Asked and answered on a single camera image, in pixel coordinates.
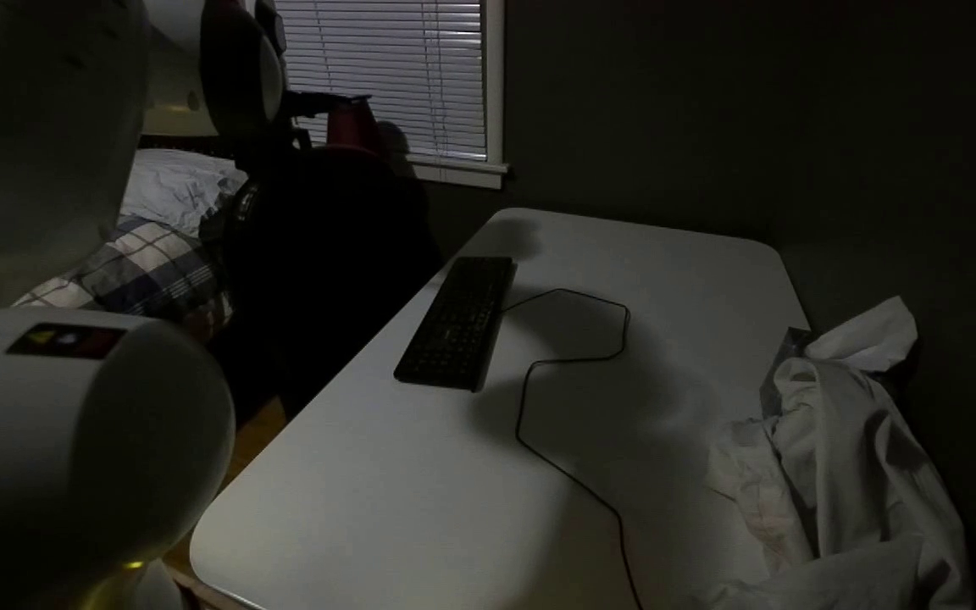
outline keyboard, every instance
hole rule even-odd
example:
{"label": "keyboard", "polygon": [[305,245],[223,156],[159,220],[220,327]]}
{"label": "keyboard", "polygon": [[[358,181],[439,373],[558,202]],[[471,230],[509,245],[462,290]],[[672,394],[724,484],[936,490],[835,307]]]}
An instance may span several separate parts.
{"label": "keyboard", "polygon": [[453,259],[394,375],[482,389],[513,277],[513,259]]}

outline wall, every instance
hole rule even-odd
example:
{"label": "wall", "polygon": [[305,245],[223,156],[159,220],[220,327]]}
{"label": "wall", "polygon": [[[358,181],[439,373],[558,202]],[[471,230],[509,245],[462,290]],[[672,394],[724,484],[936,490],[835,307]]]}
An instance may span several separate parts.
{"label": "wall", "polygon": [[773,240],[817,330],[906,294],[906,411],[976,556],[976,6],[509,0],[509,202]]}

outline cable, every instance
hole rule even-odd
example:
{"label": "cable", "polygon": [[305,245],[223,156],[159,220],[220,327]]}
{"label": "cable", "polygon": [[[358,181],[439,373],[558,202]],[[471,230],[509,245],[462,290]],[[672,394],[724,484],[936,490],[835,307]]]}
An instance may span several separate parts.
{"label": "cable", "polygon": [[554,287],[554,290],[539,290],[533,297],[523,297],[523,303],[513,303],[506,313],[516,313],[528,303],[539,303],[539,297],[549,297],[549,294],[577,294],[577,297],[585,297],[585,303],[601,303],[601,304],[611,304],[611,307],[621,307],[624,321],[621,321],[621,342],[611,349],[611,354],[593,354],[593,355],[566,355],[566,360],[533,360],[524,366],[524,375],[523,375],[523,394],[517,394],[517,415],[516,415],[516,439],[539,460],[547,460],[554,471],[558,471],[566,482],[572,482],[578,490],[585,490],[595,504],[602,504],[612,523],[616,523],[616,543],[621,543],[621,561],[624,561],[624,577],[627,577],[627,591],[630,591],[630,599],[638,610],[643,610],[643,599],[638,593],[638,583],[634,583],[634,568],[630,568],[630,552],[627,552],[627,526],[624,526],[624,513],[602,498],[593,484],[585,484],[578,473],[572,473],[568,468],[561,468],[558,460],[554,460],[549,454],[542,454],[523,432],[524,425],[524,415],[528,415],[528,386],[533,386],[533,373],[542,368],[542,366],[577,366],[577,362],[611,362],[616,355],[627,354],[627,327],[630,327],[630,307],[621,304],[621,303],[611,303],[611,297],[601,297],[601,294],[590,294],[590,290],[572,290],[572,287]]}

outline white desk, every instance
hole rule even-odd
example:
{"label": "white desk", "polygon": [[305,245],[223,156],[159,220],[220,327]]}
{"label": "white desk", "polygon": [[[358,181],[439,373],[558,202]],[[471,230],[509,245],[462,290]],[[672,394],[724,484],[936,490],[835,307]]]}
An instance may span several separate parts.
{"label": "white desk", "polygon": [[[624,513],[643,606],[761,577],[759,548],[721,552],[751,537],[704,489],[704,443],[759,416],[785,327],[807,327],[781,253],[523,207],[462,253],[516,259],[509,303],[577,287],[630,307],[621,360],[533,375],[524,437]],[[398,382],[436,284],[220,490],[190,543],[199,578],[269,610],[630,606],[611,513],[513,437],[528,362],[608,354],[624,316],[539,297],[506,316],[482,394]]]}

